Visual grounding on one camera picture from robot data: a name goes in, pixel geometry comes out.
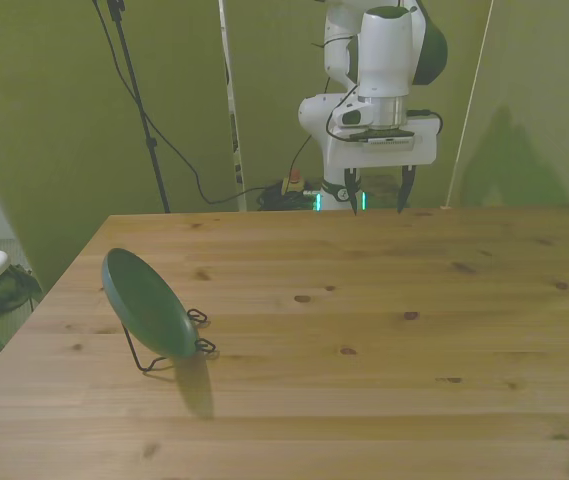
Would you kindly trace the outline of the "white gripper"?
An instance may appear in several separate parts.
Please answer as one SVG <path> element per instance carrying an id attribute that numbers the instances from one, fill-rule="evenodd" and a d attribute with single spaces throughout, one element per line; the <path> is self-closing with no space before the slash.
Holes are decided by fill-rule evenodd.
<path id="1" fill-rule="evenodd" d="M 412 132 L 409 137 L 386 136 L 381 139 L 358 142 L 344 142 L 328 137 L 324 147 L 327 166 L 344 170 L 344 186 L 354 214 L 358 212 L 360 180 L 358 170 L 362 168 L 403 166 L 401 185 L 397 197 L 397 212 L 401 213 L 408 203 L 412 191 L 416 167 L 432 164 L 437 156 L 438 117 L 409 117 L 402 127 Z"/>

